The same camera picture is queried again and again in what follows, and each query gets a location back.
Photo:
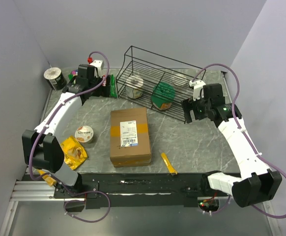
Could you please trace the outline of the yellow utility knife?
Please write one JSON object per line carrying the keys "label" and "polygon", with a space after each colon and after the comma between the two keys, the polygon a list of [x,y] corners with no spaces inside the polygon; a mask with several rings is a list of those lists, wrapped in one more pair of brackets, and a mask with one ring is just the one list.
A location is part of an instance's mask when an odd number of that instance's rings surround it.
{"label": "yellow utility knife", "polygon": [[174,176],[174,175],[177,175],[178,172],[177,172],[177,170],[171,165],[171,163],[170,163],[170,161],[169,161],[167,155],[166,155],[163,151],[160,151],[160,154],[161,154],[161,157],[162,157],[162,159],[163,159],[163,161],[164,161],[164,163],[165,163],[165,165],[166,165],[166,167],[167,167],[169,173],[170,173],[171,175],[173,175],[173,176]]}

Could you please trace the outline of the brown cardboard express box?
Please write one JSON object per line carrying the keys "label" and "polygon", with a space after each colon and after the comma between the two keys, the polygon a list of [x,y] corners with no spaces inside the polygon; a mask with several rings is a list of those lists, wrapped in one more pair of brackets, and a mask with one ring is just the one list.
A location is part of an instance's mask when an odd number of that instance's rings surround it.
{"label": "brown cardboard express box", "polygon": [[145,107],[111,111],[110,161],[115,168],[150,165],[151,144]]}

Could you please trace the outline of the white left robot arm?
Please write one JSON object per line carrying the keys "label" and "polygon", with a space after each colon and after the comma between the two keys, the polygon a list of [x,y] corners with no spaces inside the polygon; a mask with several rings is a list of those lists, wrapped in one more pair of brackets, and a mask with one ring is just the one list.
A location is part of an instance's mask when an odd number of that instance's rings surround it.
{"label": "white left robot arm", "polygon": [[25,163],[33,180],[39,180],[33,169],[44,171],[65,186],[71,197],[79,197],[83,192],[82,176],[65,163],[64,152],[58,142],[72,115],[105,82],[102,74],[103,61],[80,64],[78,74],[63,88],[56,106],[49,115],[34,129],[22,134]]}

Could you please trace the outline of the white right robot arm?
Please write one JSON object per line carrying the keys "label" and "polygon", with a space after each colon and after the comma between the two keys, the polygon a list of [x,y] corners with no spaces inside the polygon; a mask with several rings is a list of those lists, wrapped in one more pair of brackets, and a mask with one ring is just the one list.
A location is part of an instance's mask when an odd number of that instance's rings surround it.
{"label": "white right robot arm", "polygon": [[195,80],[189,86],[193,88],[193,96],[181,102],[186,122],[192,122],[191,114],[195,120],[210,119],[226,139],[240,170],[239,177],[221,171],[202,174],[201,192],[211,196],[221,191],[231,195],[240,207],[273,199],[282,176],[257,157],[254,144],[247,140],[244,119],[235,104],[226,103],[222,85]]}

